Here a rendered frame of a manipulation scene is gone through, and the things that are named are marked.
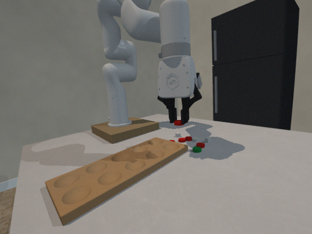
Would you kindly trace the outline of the green disc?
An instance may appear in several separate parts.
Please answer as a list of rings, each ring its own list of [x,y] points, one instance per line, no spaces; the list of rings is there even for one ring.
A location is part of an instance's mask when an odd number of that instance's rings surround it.
[[[193,151],[194,153],[200,153],[200,152],[202,151],[202,148],[199,147],[199,146],[195,146],[195,147],[192,148],[192,151]]]

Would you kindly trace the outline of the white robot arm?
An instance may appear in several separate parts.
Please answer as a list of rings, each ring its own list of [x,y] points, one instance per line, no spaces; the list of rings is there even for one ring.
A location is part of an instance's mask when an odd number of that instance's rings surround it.
[[[151,2],[152,0],[96,0],[104,55],[109,60],[125,61],[107,63],[102,68],[110,115],[108,119],[111,120],[109,127],[123,127],[132,123],[128,117],[126,90],[121,82],[133,82],[137,77],[136,47],[131,41],[121,39],[121,29],[113,16],[121,18],[123,27],[132,38],[161,43],[159,58],[191,56],[188,2],[165,0],[160,5],[159,13],[148,11]]]

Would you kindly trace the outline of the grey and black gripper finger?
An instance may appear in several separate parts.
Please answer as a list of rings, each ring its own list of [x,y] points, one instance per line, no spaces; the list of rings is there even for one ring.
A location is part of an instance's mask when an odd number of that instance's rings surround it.
[[[169,122],[174,123],[177,120],[177,109],[175,107],[175,98],[161,98],[157,97],[157,99],[163,102],[168,109]]]
[[[202,95],[200,94],[196,84],[194,84],[194,97],[190,99],[189,97],[181,98],[182,101],[182,109],[181,109],[181,123],[186,124],[189,120],[189,108],[193,105],[194,102],[200,100]]]

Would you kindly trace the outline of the white disc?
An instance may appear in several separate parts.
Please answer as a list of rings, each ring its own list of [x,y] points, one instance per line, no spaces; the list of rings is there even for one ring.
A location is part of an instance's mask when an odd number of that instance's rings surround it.
[[[193,142],[198,142],[198,141],[200,141],[200,138],[199,137],[192,137],[192,141]]]

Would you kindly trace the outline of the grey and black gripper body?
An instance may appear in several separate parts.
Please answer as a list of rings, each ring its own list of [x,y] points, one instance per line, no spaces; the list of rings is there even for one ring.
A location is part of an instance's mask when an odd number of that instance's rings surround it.
[[[158,66],[157,89],[160,98],[194,96],[197,74],[193,57],[180,54],[162,58]]]

